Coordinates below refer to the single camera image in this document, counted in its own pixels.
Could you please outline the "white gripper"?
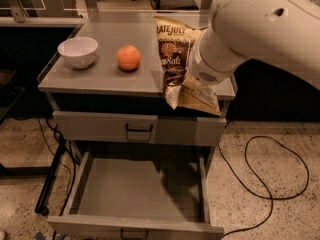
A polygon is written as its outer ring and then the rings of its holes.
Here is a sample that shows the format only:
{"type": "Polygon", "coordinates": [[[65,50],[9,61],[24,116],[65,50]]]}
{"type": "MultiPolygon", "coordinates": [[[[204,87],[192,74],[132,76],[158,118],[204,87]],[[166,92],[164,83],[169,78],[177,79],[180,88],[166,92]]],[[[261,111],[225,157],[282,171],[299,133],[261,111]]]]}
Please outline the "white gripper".
{"type": "Polygon", "coordinates": [[[228,48],[211,29],[206,29],[192,47],[190,74],[205,85],[216,85],[229,78],[248,58],[228,48]]]}

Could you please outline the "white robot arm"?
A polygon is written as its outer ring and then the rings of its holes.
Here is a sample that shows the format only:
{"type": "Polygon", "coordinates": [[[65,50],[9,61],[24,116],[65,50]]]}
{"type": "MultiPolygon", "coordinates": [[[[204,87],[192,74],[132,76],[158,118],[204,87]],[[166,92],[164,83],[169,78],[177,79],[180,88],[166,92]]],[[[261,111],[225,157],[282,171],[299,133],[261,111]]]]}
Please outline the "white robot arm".
{"type": "Polygon", "coordinates": [[[216,85],[255,59],[320,88],[320,0],[212,0],[189,70],[216,85]]]}

